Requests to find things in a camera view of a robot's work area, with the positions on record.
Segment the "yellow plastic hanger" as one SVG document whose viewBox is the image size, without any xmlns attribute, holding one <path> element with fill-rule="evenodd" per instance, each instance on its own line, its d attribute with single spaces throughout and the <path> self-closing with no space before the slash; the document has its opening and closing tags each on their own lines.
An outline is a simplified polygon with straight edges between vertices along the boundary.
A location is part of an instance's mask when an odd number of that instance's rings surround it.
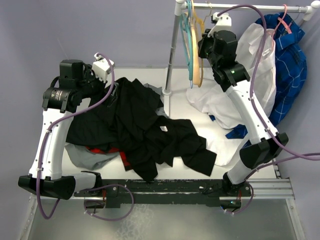
<svg viewBox="0 0 320 240">
<path fill-rule="evenodd" d="M 191 2 L 192 2 L 192 15 L 193 15 L 193 18 L 194 18 L 196 37 L 197 37 L 197 40 L 199 41 L 200 37 L 205 32 L 205 21 L 206 21 L 207 17 L 209 17 L 211 15 L 211 13 L 212 13 L 212 6 L 211 6 L 211 3 L 209 1 L 205 2 L 206 4 L 209 5 L 210 12 L 209 12 L 208 15 L 206 15 L 204 17 L 204 19 L 201 19 L 200 17 L 197 16 L 197 11 L 195 9 L 194 1 L 192 0 Z"/>
</svg>

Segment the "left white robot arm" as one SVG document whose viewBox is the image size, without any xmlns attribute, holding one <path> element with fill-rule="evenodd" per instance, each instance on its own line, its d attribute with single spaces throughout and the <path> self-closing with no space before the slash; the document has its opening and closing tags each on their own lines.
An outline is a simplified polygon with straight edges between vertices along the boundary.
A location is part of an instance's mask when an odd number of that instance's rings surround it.
<svg viewBox="0 0 320 240">
<path fill-rule="evenodd" d="M 115 63 L 96 54 L 92 64 L 65 59 L 59 64 L 59 76 L 43 93 L 42 129 L 33 164 L 27 175 L 20 176 L 18 186 L 38 196 L 61 200 L 87 191 L 98 196 L 103 191 L 99 173 L 81 171 L 63 175 L 62 161 L 67 134 L 77 107 L 85 98 L 100 93 Z"/>
</svg>

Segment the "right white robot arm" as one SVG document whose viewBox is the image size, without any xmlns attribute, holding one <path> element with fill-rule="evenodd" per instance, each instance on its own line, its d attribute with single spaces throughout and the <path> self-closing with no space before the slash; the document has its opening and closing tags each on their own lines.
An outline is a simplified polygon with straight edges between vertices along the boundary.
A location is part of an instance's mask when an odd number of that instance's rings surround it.
<svg viewBox="0 0 320 240">
<path fill-rule="evenodd" d="M 229 30 L 210 34 L 206 30 L 198 42 L 198 56 L 207 59 L 214 80 L 236 107 L 247 129 L 250 145 L 239 151 L 239 161 L 223 175 L 222 190 L 235 195 L 247 177 L 256 168 L 269 163 L 281 152 L 279 144 L 286 145 L 289 138 L 279 133 L 266 116 L 251 89 L 252 80 L 245 67 L 236 61 L 238 41 Z"/>
</svg>

